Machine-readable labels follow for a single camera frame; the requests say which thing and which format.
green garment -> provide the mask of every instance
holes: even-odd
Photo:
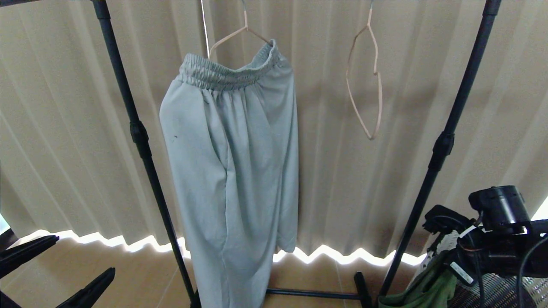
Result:
[[[447,301],[452,299],[455,293],[456,277],[449,269],[441,268],[445,255],[446,251],[443,251],[434,258],[405,292],[380,296],[379,308],[446,308]],[[440,270],[443,272],[436,279],[436,273]],[[425,290],[432,279],[436,281]]]

beige curtain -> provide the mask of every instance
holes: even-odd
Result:
[[[384,257],[397,242],[460,84],[483,2],[376,1],[385,106],[369,141],[344,80],[352,38],[369,1],[248,1],[249,22],[292,62],[300,129],[298,246],[359,247]],[[184,54],[206,55],[195,1],[109,1],[135,102],[179,234],[178,207],[158,108]],[[239,0],[204,0],[209,45],[243,25]],[[503,2],[452,154],[426,210],[474,216],[470,192],[516,185],[532,214],[548,195],[548,2]],[[21,236],[36,229],[167,237],[90,3],[0,9],[2,215]],[[213,58],[232,68],[262,41],[243,34]],[[364,120],[376,118],[374,50],[364,35],[351,86]],[[419,254],[419,226],[409,251]]]

pants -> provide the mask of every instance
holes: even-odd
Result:
[[[189,54],[160,108],[202,307],[260,307],[276,245],[295,248],[293,70],[264,45],[231,70]]]

beige hanger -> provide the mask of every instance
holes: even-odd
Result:
[[[383,83],[380,78],[380,72],[376,69],[376,62],[379,57],[379,47],[377,46],[375,35],[373,34],[373,30],[371,29],[371,14],[373,13],[373,0],[371,1],[371,6],[369,7],[369,18],[367,20],[366,26],[361,29],[358,34],[354,37],[354,41],[352,42],[352,48],[350,48],[350,54],[348,55],[348,62],[346,64],[346,86],[348,88],[348,94],[350,95],[350,101],[352,102],[352,106],[354,107],[354,111],[356,112],[356,115],[358,116],[359,123],[362,125],[363,130],[365,131],[367,138],[369,140],[375,139],[377,136],[377,133],[379,132],[380,128],[380,119],[381,115],[383,114]],[[373,45],[375,45],[375,62],[373,64],[373,75],[377,76],[378,84],[379,84],[379,114],[377,116],[377,122],[375,126],[375,130],[373,131],[373,134],[371,135],[369,131],[366,128],[366,125],[363,123],[362,117],[359,115],[358,108],[356,107],[356,103],[354,102],[354,97],[352,97],[352,91],[350,90],[350,83],[348,82],[348,74],[350,71],[350,60],[352,59],[352,52],[354,51],[354,46],[356,46],[356,40],[360,34],[362,34],[366,29],[369,30],[369,34],[371,34],[371,39],[373,40]]]
[[[251,32],[253,35],[257,36],[258,38],[262,39],[263,41],[265,41],[266,43],[268,43],[270,46],[272,46],[272,43],[270,43],[270,41],[264,37],[262,37],[260,34],[258,34],[257,32],[253,31],[247,24],[247,7],[246,7],[246,2],[245,0],[242,0],[242,3],[243,3],[243,20],[244,20],[244,23],[245,25],[243,26],[243,28],[241,29],[238,29],[236,30],[235,32],[233,32],[232,34],[229,34],[227,35],[225,38],[221,39],[220,41],[216,42],[215,44],[213,44],[213,46],[211,46],[211,49],[209,50],[209,55],[208,55],[208,59],[211,59],[211,54],[213,53],[213,51],[215,50],[215,48],[217,48],[218,46],[220,46],[221,44],[223,44],[224,42],[228,41],[229,39],[231,39],[232,37],[236,36],[237,34],[240,34],[244,31],[247,31],[247,32]]]

white sticker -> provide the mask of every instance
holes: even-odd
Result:
[[[465,235],[470,233],[470,231],[474,230],[475,228],[476,228],[475,225],[471,225],[470,227],[468,227],[468,229],[464,230],[461,234],[459,234],[459,237],[463,238]]]
[[[463,268],[460,267],[457,263],[451,262],[450,266],[451,268],[453,268],[453,270],[455,270],[455,272],[457,272],[462,278],[464,278],[464,280],[466,280],[468,284],[472,284],[472,282],[474,282],[474,279],[470,277],[470,275],[468,275],[468,273],[463,270]]]

